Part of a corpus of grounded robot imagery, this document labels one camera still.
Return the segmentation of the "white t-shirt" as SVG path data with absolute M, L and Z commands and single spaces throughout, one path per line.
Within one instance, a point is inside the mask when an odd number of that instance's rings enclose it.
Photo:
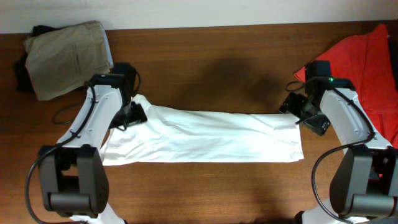
M 99 151 L 106 166 L 134 162 L 296 162 L 304 158 L 292 114 L 185 111 L 136 95 L 147 121 L 112 129 Z

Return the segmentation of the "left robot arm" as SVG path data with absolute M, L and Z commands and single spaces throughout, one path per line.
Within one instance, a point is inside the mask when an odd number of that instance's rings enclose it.
M 141 77 L 130 63 L 87 81 L 83 106 L 53 146 L 42 146 L 33 168 L 39 171 L 44 208 L 70 223 L 125 223 L 108 203 L 109 182 L 100 149 L 109 129 L 126 131 L 145 123 L 135 103 Z

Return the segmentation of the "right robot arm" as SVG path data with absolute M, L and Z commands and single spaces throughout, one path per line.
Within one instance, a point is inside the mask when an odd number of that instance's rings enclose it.
M 315 162 L 311 185 L 317 207 L 301 211 L 295 223 L 366 223 L 397 217 L 397 149 L 372 124 L 349 79 L 334 78 L 328 61 L 305 66 L 300 88 L 286 87 L 288 97 L 279 111 L 297 117 L 319 136 L 333 127 L 340 146 L 324 152 Z M 323 202 L 316 186 L 321 161 L 334 152 L 344 157 Z

